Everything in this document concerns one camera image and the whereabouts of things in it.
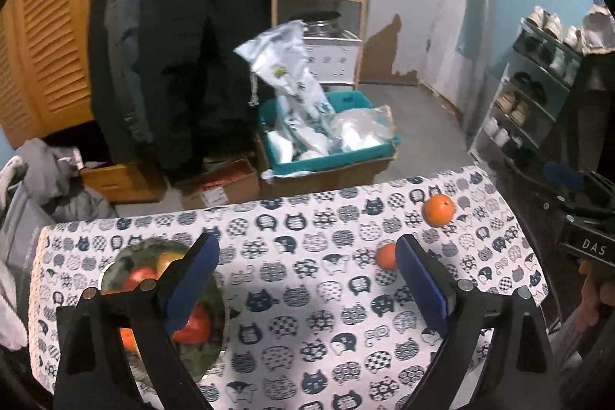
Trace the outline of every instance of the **metal screw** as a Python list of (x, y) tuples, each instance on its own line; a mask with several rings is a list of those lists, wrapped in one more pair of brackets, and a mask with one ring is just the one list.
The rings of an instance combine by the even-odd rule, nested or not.
[(461, 290), (464, 290), (465, 292), (469, 292), (474, 288), (474, 284), (470, 280), (462, 278), (461, 280), (457, 280), (457, 287), (459, 287)]
[(153, 278), (147, 278), (139, 284), (139, 289), (143, 290), (144, 292), (147, 292), (148, 290), (153, 290), (155, 286), (156, 280), (154, 280)]
[(519, 287), (517, 289), (517, 293), (519, 294), (519, 296), (522, 299), (531, 299), (532, 298), (532, 293), (530, 292), (530, 289), (528, 289), (526, 286)]
[(91, 299), (96, 295), (97, 291), (98, 289), (96, 287), (88, 287), (83, 291), (81, 297), (83, 297), (84, 299)]

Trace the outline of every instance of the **concrete floor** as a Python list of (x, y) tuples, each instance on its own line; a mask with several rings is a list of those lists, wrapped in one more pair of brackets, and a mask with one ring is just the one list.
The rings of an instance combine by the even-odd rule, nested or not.
[[(360, 85), (375, 107), (389, 105), (402, 142), (397, 158), (376, 181), (434, 174), (472, 163), (455, 116), (423, 87)], [(118, 205), (120, 216), (145, 216), (181, 210), (178, 190), (168, 190), (158, 203)]]

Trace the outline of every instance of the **cat print fabric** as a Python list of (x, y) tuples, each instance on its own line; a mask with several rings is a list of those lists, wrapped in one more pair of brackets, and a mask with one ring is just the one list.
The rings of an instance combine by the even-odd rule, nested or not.
[[(454, 221), (431, 228), (429, 196), (454, 199)], [(429, 369), (442, 340), (427, 328), (400, 274), (380, 269), (377, 249), (413, 234), (454, 278), (481, 290), (548, 293), (513, 213), (476, 167), (373, 186), (272, 198), (209, 210), (123, 217), (44, 229), (35, 260), (30, 352), (53, 392), (60, 349), (55, 310), (126, 246), (154, 235), (190, 246), (219, 240), (216, 275), (231, 319), (224, 355), (198, 384), (214, 410), (393, 410)], [(490, 332), (472, 362), (485, 357)], [(146, 402), (162, 405), (141, 385)]]

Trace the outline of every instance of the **louvered cabinet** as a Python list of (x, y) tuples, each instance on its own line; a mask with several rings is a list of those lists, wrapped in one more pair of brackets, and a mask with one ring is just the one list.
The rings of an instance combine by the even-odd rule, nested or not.
[[(14, 148), (94, 120), (89, 13), (90, 0), (8, 0), (0, 10), (0, 125)], [(149, 164), (85, 169), (82, 179), (111, 201), (158, 200), (166, 190)]]

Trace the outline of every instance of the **red fruit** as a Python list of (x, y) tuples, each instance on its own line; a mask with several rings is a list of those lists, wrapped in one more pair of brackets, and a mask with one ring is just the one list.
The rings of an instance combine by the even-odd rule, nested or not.
[(376, 264), (383, 270), (396, 270), (395, 243), (383, 245), (376, 251)]
[(154, 280), (158, 278), (155, 269), (150, 268), (149, 266), (142, 266), (141, 268), (137, 268), (133, 270), (130, 275), (128, 275), (128, 278), (126, 278), (122, 290), (124, 290), (124, 292), (134, 290), (143, 280), (147, 280), (148, 278), (154, 278)]
[(177, 330), (177, 332), (173, 332), (171, 339), (179, 344), (200, 344), (209, 339), (209, 333), (209, 313), (200, 304), (197, 304), (190, 313), (186, 326)]

